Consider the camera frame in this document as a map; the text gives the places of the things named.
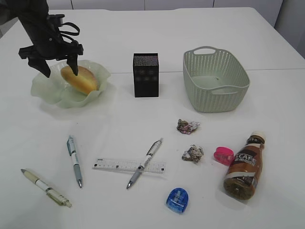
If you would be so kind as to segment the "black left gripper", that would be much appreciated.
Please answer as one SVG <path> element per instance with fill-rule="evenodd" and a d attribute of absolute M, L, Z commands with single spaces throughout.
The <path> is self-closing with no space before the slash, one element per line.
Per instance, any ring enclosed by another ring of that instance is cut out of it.
<path fill-rule="evenodd" d="M 80 29 L 71 22 L 63 22 L 63 14 L 51 14 L 44 18 L 30 14 L 20 15 L 20 21 L 32 41 L 32 46 L 20 48 L 19 56 L 28 58 L 28 65 L 47 78 L 51 70 L 46 60 L 67 59 L 74 75 L 78 75 L 78 55 L 83 55 L 83 46 L 71 36 L 78 36 Z"/>

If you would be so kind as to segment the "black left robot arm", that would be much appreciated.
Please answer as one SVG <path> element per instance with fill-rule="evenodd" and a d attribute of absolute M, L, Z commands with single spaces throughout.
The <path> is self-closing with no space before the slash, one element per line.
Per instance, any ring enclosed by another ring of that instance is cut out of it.
<path fill-rule="evenodd" d="M 66 60 L 75 75 L 78 75 L 78 56 L 83 55 L 83 46 L 71 36 L 78 36 L 80 28 L 71 22 L 64 23 L 63 14 L 49 14 L 45 0 L 2 0 L 0 23 L 18 18 L 32 46 L 19 49 L 21 59 L 47 78 L 51 70 L 47 60 Z"/>

